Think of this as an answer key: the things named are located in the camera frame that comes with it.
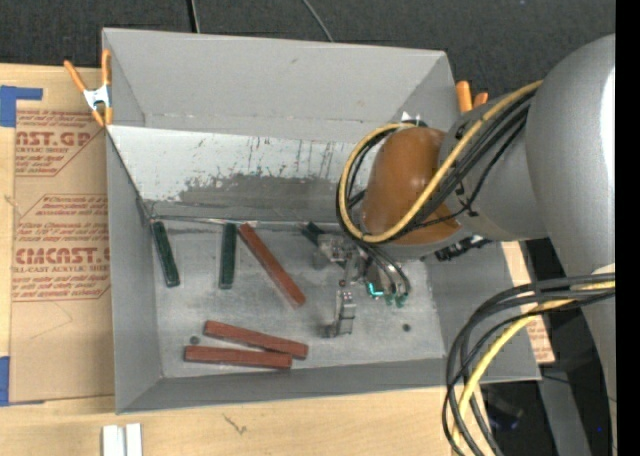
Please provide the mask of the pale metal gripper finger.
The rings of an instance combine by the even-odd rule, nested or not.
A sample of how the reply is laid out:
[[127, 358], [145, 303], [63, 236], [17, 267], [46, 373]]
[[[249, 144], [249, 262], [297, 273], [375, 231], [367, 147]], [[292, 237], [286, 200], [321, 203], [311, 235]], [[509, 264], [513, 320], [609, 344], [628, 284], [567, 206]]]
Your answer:
[[332, 322], [325, 327], [324, 335], [335, 338], [353, 333], [357, 305], [351, 291], [338, 290]]
[[344, 247], [337, 237], [319, 236], [312, 256], [312, 265], [315, 269], [320, 270], [329, 263], [336, 264], [342, 269], [345, 268]]

